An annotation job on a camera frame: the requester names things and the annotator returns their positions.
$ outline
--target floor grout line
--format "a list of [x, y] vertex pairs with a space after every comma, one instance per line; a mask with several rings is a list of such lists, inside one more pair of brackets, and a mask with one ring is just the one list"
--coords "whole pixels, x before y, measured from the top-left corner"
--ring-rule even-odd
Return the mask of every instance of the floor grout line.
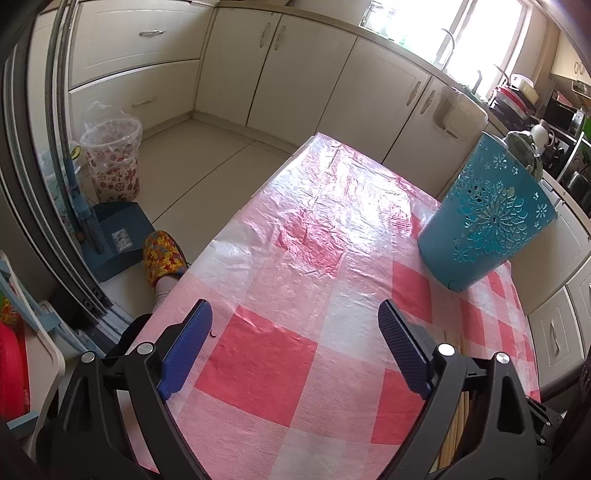
[[181, 198], [183, 198], [186, 194], [188, 194], [191, 190], [193, 190], [197, 185], [199, 185], [203, 180], [205, 180], [207, 177], [209, 177], [213, 172], [215, 172], [219, 167], [221, 167], [222, 165], [224, 165], [224, 163], [230, 161], [231, 159], [233, 159], [236, 155], [238, 155], [242, 150], [244, 150], [246, 147], [250, 146], [252, 144], [245, 144], [240, 150], [238, 150], [236, 153], [234, 153], [233, 155], [231, 155], [229, 158], [227, 158], [226, 160], [224, 160], [222, 163], [220, 163], [217, 167], [215, 167], [211, 172], [209, 172], [207, 175], [205, 175], [202, 179], [200, 179], [195, 185], [193, 185], [191, 188], [189, 188], [185, 193], [183, 193], [179, 198], [177, 198], [172, 205], [170, 205], [168, 208], [166, 208], [165, 211], [163, 211], [160, 215], [158, 215], [156, 217], [156, 219], [152, 222], [152, 225], [154, 225], [160, 217], [162, 217], [162, 215], [164, 215], [166, 212], [168, 212]]

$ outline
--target window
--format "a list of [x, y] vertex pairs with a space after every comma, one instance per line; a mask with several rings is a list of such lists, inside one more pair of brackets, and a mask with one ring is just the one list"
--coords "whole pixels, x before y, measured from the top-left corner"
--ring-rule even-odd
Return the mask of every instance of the window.
[[500, 80], [525, 19], [521, 0], [372, 0], [361, 27], [372, 30], [442, 69], [486, 96]]

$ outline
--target checkered tablecloth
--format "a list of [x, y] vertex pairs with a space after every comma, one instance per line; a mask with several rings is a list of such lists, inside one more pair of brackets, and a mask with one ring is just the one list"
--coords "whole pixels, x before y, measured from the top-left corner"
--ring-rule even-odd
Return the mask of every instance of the checkered tablecloth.
[[[154, 341], [198, 299], [213, 333], [168, 405], [214, 480], [369, 479], [423, 402], [378, 329], [394, 299], [436, 341], [508, 353], [539, 398], [530, 327], [506, 263], [456, 294], [421, 262], [437, 202], [324, 135], [304, 145], [211, 241], [139, 335]], [[196, 206], [195, 221], [199, 221]], [[128, 426], [138, 460], [155, 466]]]

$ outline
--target plastic tablecloth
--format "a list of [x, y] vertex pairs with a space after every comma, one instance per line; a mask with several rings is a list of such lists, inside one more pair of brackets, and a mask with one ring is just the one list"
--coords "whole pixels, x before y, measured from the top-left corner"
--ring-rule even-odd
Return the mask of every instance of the plastic tablecloth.
[[[456, 294], [421, 262], [418, 234], [437, 207], [318, 134], [193, 263], [134, 345], [155, 341], [198, 299], [212, 305], [216, 336], [168, 406], [214, 480], [381, 473], [423, 405], [378, 329], [385, 299], [465, 355], [508, 353], [525, 393], [539, 399], [510, 264]], [[138, 461], [155, 469], [137, 424], [128, 430]]]

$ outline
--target blue gripper pad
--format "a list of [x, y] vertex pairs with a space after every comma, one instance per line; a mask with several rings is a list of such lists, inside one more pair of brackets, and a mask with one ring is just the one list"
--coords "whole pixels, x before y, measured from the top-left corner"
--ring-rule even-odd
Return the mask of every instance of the blue gripper pad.
[[212, 329], [212, 307], [203, 301], [193, 309], [183, 323], [183, 330], [178, 334], [172, 347], [162, 362], [162, 377], [158, 384], [158, 393], [163, 400], [178, 392], [195, 363], [203, 342]]
[[428, 399], [433, 391], [430, 364], [436, 347], [431, 336], [420, 325], [404, 320], [390, 300], [379, 306], [378, 325], [409, 389]]

